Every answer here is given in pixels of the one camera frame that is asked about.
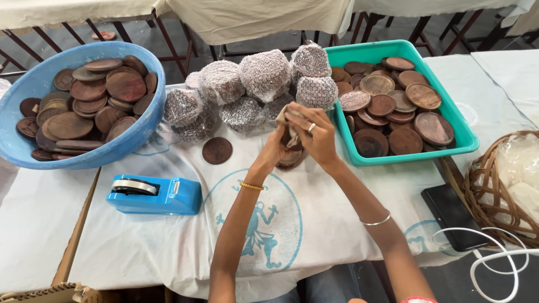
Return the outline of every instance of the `blue bowl rim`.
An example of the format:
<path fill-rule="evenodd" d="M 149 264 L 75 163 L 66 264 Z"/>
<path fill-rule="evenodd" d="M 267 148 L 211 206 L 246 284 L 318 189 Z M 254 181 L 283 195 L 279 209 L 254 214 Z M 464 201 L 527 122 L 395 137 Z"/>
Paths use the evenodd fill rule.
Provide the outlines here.
<path fill-rule="evenodd" d="M 143 123 L 141 120 L 145 120 L 145 119 L 149 118 L 150 114 L 153 113 L 155 110 L 157 110 L 158 104 L 156 102 L 154 102 L 154 100 L 155 100 L 155 98 L 157 96 L 159 96 L 161 94 L 161 90 L 165 90 L 165 77 L 164 77 L 165 71 L 164 71 L 163 65 L 161 65 L 161 62 L 159 61 L 159 59 L 152 52 L 150 52 L 149 50 L 145 49 L 142 46 L 138 46 L 136 44 L 127 43 L 127 42 L 121 42 L 121 41 L 108 41 L 108 42 L 97 42 L 97 43 L 84 44 L 84 45 L 79 45 L 79 46 L 73 47 L 71 49 L 65 50 L 65 51 L 63 51 L 61 53 L 57 53 L 54 56 L 44 60 L 42 63 L 47 62 L 48 60 L 54 60 L 57 57 L 62 57 L 65 54 L 68 54 L 70 52 L 77 52 L 81 48 L 97 47 L 98 45 L 103 45 L 103 44 L 111 45 L 111 46 L 121 45 L 121 46 L 128 46 L 129 48 L 140 49 L 141 51 L 150 54 L 151 57 L 153 58 L 153 60 L 156 61 L 156 63 L 157 63 L 156 65 L 158 66 L 158 70 L 156 71 L 156 74 L 157 74 L 157 89 L 155 91 L 154 98 L 152 99 L 152 101 L 150 103 L 150 106 L 148 106 L 148 108 L 146 109 L 144 114 L 133 124 L 132 127 L 128 128 L 125 132 L 123 132 L 118 137 L 114 138 L 111 142 L 108 142 L 108 143 L 104 144 L 103 146 L 101 146 L 101 147 L 99 147 L 97 149 L 91 150 L 88 153 L 79 155 L 77 157 L 73 157 L 73 158 L 65 159 L 65 160 L 48 161 L 48 162 L 28 162 L 28 161 L 22 161 L 22 160 L 19 160 L 17 158 L 14 158 L 14 157 L 10 156 L 4 150 L 4 148 L 2 146 L 0 146 L 0 156 L 2 158 L 6 159 L 7 161 L 9 161 L 9 162 L 11 162 L 11 163 L 13 163 L 13 164 L 15 164 L 15 165 L 17 165 L 19 167 L 24 167 L 24 168 L 29 168 L 29 169 L 48 170 L 48 169 L 67 168 L 67 167 L 72 166 L 74 164 L 84 162 L 84 161 L 86 161 L 86 160 L 88 160 L 90 158 L 94 158 L 94 157 L 103 155 L 103 154 L 105 154 L 105 153 L 107 153 L 109 151 L 108 148 L 110 146 L 112 146 L 112 145 L 120 145 L 121 143 L 127 141 L 129 138 L 131 138 L 134 135 L 134 133 L 136 131 L 136 126 Z M 34 68 L 30 69 L 28 72 L 26 72 L 24 75 L 22 75 L 17 81 L 15 81 L 15 83 L 13 85 L 11 85 L 11 87 L 8 89 L 8 91 L 0 99 L 0 105 L 4 104 L 3 102 L 6 102 L 6 100 L 4 100 L 4 98 L 7 99 L 9 97 L 9 90 L 16 89 L 18 86 L 22 85 L 25 78 L 29 77 L 28 76 L 29 74 L 31 74 L 32 72 L 36 72 L 36 68 L 38 66 L 39 65 L 37 65 Z"/>
<path fill-rule="evenodd" d="M 434 79 L 436 81 L 436 83 L 439 85 L 439 87 L 441 88 L 441 90 L 445 94 L 447 94 L 449 96 L 449 94 L 445 90 L 444 86 L 440 83 L 440 81 L 438 80 L 436 75 L 434 75 L 434 73 L 430 69 L 429 65 L 423 60 L 423 58 L 421 57 L 421 55 L 419 54 L 419 52 L 417 51 L 415 46 L 411 42 L 409 42 L 407 40 L 399 39 L 399 40 L 387 40 L 387 41 L 380 41 L 380 42 L 361 43 L 361 44 L 349 44 L 349 45 L 342 45 L 342 46 L 325 47 L 324 49 L 326 51 L 327 50 L 335 50 L 335 49 L 339 49 L 339 50 L 356 49 L 356 48 L 358 48 L 360 46 L 365 47 L 365 46 L 376 45 L 376 44 L 408 44 L 408 46 L 411 47 L 415 51 L 415 53 L 418 55 L 418 57 L 425 64 L 429 77 L 431 79 Z M 358 165 L 360 165 L 360 166 L 388 165 L 388 164 L 395 164 L 395 163 L 402 163 L 402 162 L 422 161 L 422 160 L 427 160 L 427 159 L 432 159 L 432 158 L 440 158 L 440 157 L 446 157 L 446 156 L 452 156 L 452 155 L 457 155 L 457 154 L 471 153 L 471 152 L 477 150 L 479 148 L 479 138 L 477 137 L 475 132 L 472 130 L 470 125 L 466 122 L 466 120 L 464 119 L 464 116 L 462 115 L 460 110 L 455 105 L 455 103 L 454 103 L 453 99 L 451 98 L 451 96 L 449 97 L 449 99 L 450 99 L 451 102 L 447 102 L 447 105 L 449 105 L 449 107 L 456 113 L 457 116 L 460 116 L 461 121 L 465 122 L 464 123 L 464 128 L 471 135 L 472 140 L 473 140 L 473 143 L 471 145 L 463 146 L 463 147 L 459 147 L 459 148 L 447 149 L 447 150 L 437 150 L 435 152 L 431 151 L 431 152 L 427 152 L 427 153 L 422 153 L 423 156 L 421 158 L 418 158 L 418 159 L 403 159 L 403 160 L 399 160 L 399 159 L 394 160 L 394 159 L 392 159 L 392 158 L 398 158 L 398 157 L 400 157 L 400 158 L 403 158 L 403 157 L 404 158 L 409 158 L 408 157 L 409 155 L 387 156 L 387 157 L 379 157 L 379 158 L 364 158 L 357 152 L 357 150 L 355 149 L 355 146 L 353 148 L 353 152 L 350 151 L 351 146 L 349 146 L 348 141 L 353 142 L 351 135 L 349 133 L 344 134 L 344 135 L 341 133 L 341 137 L 343 138 L 344 145 L 345 145 L 345 148 L 346 148 L 346 152 L 348 153 L 348 156 L 350 157 L 351 162 L 354 165 L 356 165 L 356 162 L 359 162 Z M 339 102 L 337 102 L 335 104 L 335 113 L 337 115 L 343 115 L 343 117 L 344 117 L 344 113 L 342 112 L 342 109 L 341 109 L 341 106 L 340 106 Z M 342 120 L 343 119 L 337 119 L 337 124 L 338 124 L 337 126 L 338 126 L 338 129 L 339 129 L 339 133 L 341 132 L 342 128 L 348 129 L 347 125 L 341 125 L 341 123 L 343 123 Z M 345 140 L 345 137 L 348 137 L 348 136 L 350 136 L 350 140 Z"/>

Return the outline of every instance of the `wicker basket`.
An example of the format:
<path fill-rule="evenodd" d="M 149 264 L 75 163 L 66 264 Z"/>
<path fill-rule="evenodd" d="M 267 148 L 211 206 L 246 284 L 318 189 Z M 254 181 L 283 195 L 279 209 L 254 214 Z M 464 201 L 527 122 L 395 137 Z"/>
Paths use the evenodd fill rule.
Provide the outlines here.
<path fill-rule="evenodd" d="M 464 178 L 463 190 L 466 202 L 469 205 L 472 216 L 480 226 L 491 226 L 507 230 L 522 240 L 528 247 L 539 248 L 539 224 L 532 217 L 527 215 L 513 200 L 505 185 L 501 182 L 498 175 L 496 155 L 498 146 L 505 143 L 513 135 L 534 134 L 539 137 L 539 132 L 534 130 L 521 130 L 505 135 L 494 142 L 487 152 L 470 164 Z M 479 178 L 483 177 L 481 185 L 475 185 Z M 492 181 L 492 188 L 489 187 L 489 179 Z M 494 196 L 494 204 L 481 203 L 479 200 L 484 194 L 490 193 Z M 503 199 L 508 209 L 502 208 L 500 200 Z M 511 216 L 510 224 L 501 222 L 495 218 L 498 213 L 504 213 Z M 528 223 L 531 229 L 520 227 L 521 221 Z M 490 230 L 500 238 L 520 245 L 513 237 L 508 236 L 502 231 Z M 535 238 L 529 238 L 522 232 L 534 234 Z"/>

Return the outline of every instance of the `person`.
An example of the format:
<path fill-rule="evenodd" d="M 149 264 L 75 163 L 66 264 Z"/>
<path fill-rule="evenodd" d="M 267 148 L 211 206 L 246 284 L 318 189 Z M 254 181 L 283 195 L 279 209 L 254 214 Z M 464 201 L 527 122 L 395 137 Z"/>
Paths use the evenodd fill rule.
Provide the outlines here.
<path fill-rule="evenodd" d="M 335 128 L 324 111 L 306 108 L 294 102 L 290 108 L 306 117 L 302 119 L 286 113 L 290 127 L 298 132 L 305 150 L 342 189 L 359 220 L 380 248 L 397 302 L 434 302 L 434 294 L 391 214 L 337 155 Z M 256 188 L 262 187 L 266 177 L 286 152 L 280 143 L 284 130 L 284 125 L 279 125 L 270 134 L 266 145 L 249 168 L 219 233 L 210 267 L 209 303 L 236 302 L 236 270 L 249 220 L 260 194 Z M 333 266 L 307 278 L 306 283 L 306 299 L 309 303 L 365 302 L 360 299 L 356 278 L 348 265 Z M 294 289 L 265 302 L 299 302 L 299 296 Z"/>

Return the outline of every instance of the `teal plastic tray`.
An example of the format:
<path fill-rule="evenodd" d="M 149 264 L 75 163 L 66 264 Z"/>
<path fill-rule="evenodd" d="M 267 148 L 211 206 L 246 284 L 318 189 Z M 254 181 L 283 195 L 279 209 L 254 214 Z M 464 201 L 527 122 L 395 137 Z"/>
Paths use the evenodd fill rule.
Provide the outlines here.
<path fill-rule="evenodd" d="M 453 149 L 437 150 L 428 153 L 402 155 L 402 156 L 388 156 L 378 158 L 363 158 L 357 152 L 356 146 L 352 139 L 352 134 L 348 128 L 348 124 L 344 118 L 341 105 L 339 102 L 335 105 L 335 121 L 337 123 L 337 129 L 341 133 L 344 139 L 344 145 L 350 156 L 350 160 L 354 166 L 375 166 L 386 165 L 402 162 L 411 162 L 432 158 L 439 158 L 445 156 L 452 156 L 458 154 L 471 153 L 479 148 L 479 139 L 474 134 L 458 108 L 456 107 L 449 94 L 445 91 L 444 87 L 438 81 L 438 78 L 431 71 L 429 66 L 423 61 L 423 58 L 419 55 L 416 48 L 408 41 L 405 40 L 391 40 L 372 43 L 361 43 L 343 46 L 326 47 L 328 52 L 329 64 L 331 66 L 343 67 L 345 63 L 350 61 L 379 63 L 384 57 L 403 57 L 411 60 L 416 65 L 416 71 L 425 75 L 431 86 L 434 87 L 441 95 L 442 104 L 440 111 L 444 118 L 451 123 L 455 130 L 455 140 L 457 146 Z"/>

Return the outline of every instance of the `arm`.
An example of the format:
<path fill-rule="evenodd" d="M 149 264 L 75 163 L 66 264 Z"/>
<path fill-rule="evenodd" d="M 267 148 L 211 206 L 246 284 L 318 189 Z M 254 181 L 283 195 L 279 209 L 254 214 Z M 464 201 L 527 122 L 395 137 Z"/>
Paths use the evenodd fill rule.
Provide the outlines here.
<path fill-rule="evenodd" d="M 249 168 L 244 183 L 262 187 L 285 153 L 280 143 L 285 128 L 281 125 L 272 132 L 260 155 Z M 245 242 L 245 233 L 253 214 L 260 190 L 241 187 L 232 205 L 221 232 L 217 237 L 215 252 L 210 267 L 209 303 L 236 302 L 236 270 Z"/>
<path fill-rule="evenodd" d="M 303 147 L 341 187 L 360 220 L 377 223 L 386 219 L 388 212 L 385 207 L 337 156 L 335 128 L 326 114 L 322 110 L 307 109 L 296 103 L 292 103 L 291 108 L 309 119 L 307 121 L 285 114 L 291 126 L 299 133 Z M 309 130 L 313 122 L 316 126 L 311 131 L 311 137 L 306 130 Z M 382 252 L 397 301 L 401 302 L 409 297 L 434 299 L 434 294 L 395 221 L 389 219 L 383 224 L 366 225 L 365 228 Z"/>

